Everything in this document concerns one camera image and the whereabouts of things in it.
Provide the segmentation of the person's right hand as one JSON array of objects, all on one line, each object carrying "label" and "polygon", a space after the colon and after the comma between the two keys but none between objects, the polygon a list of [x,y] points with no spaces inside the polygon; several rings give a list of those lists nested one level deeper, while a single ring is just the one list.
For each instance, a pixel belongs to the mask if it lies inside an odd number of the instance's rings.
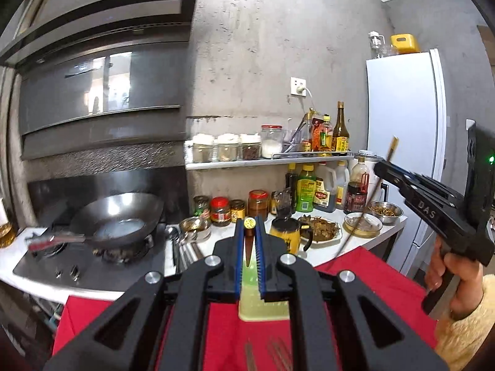
[{"label": "person's right hand", "polygon": [[442,240],[436,237],[424,282],[429,292],[441,286],[446,270],[459,278],[456,293],[449,303],[450,317],[456,321],[471,315],[483,298],[483,266],[478,261],[448,252],[441,255]]}]

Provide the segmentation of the cream sweater forearm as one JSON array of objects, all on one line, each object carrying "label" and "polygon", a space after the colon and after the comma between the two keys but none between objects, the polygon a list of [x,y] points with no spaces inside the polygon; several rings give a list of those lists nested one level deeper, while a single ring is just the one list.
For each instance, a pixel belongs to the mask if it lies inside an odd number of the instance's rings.
[{"label": "cream sweater forearm", "polygon": [[482,344],[488,340],[494,327],[494,275],[482,279],[483,298],[478,307],[468,317],[454,321],[444,316],[435,328],[437,344],[435,352],[447,363],[449,370],[494,370],[494,360],[490,359],[494,348],[482,353]]}]

